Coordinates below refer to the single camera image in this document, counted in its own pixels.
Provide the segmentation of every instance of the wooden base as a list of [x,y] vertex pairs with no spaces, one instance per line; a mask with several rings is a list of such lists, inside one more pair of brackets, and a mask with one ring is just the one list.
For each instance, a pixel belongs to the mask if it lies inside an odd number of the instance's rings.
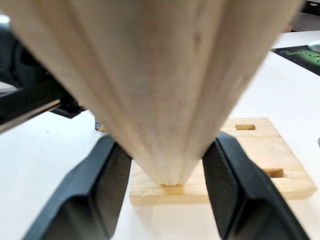
[[[248,157],[264,169],[286,200],[306,199],[317,187],[267,118],[228,119],[221,129],[237,138]],[[134,162],[133,205],[209,203],[202,161],[184,185],[155,184]]]

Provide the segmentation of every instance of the wooden workpiece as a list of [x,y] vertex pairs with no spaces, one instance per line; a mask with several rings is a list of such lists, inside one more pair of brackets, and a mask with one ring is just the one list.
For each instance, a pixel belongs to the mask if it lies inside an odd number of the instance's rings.
[[153,181],[176,185],[302,2],[0,0],[0,8]]
[[[228,119],[221,130],[239,141],[248,157],[270,175],[286,200],[306,199],[317,190],[316,185],[267,118]],[[133,205],[209,203],[202,162],[198,163],[184,185],[176,186],[154,183],[134,163],[130,200]]]

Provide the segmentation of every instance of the black machine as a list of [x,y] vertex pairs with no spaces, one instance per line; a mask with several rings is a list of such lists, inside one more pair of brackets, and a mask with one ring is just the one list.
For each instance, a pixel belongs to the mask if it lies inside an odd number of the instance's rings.
[[[0,133],[45,111],[73,118],[84,110],[15,38],[8,24],[0,26],[0,81],[17,88],[0,93]],[[131,160],[109,135],[103,136],[64,178],[23,239],[111,239]],[[221,239],[309,239],[270,178],[235,138],[221,132],[204,154],[203,168]]]

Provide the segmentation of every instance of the white countertop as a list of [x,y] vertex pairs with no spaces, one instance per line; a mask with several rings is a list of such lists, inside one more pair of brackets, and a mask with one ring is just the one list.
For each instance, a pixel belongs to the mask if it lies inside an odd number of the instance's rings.
[[[320,31],[283,33],[274,47],[306,45]],[[268,117],[320,187],[320,76],[269,53],[230,117]],[[0,135],[0,239],[20,239],[63,177],[102,133],[90,112],[46,112]],[[320,236],[320,193],[289,201],[312,240]],[[128,191],[113,240],[219,240],[209,204],[135,206]]]

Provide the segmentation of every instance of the rectangular slot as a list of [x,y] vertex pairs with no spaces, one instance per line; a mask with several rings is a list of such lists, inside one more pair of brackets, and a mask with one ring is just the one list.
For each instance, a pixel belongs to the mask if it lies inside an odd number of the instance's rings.
[[236,124],[235,129],[237,129],[237,130],[256,130],[256,125],[254,125],[254,124]]
[[284,178],[285,171],[283,168],[266,168],[262,169],[271,179]]

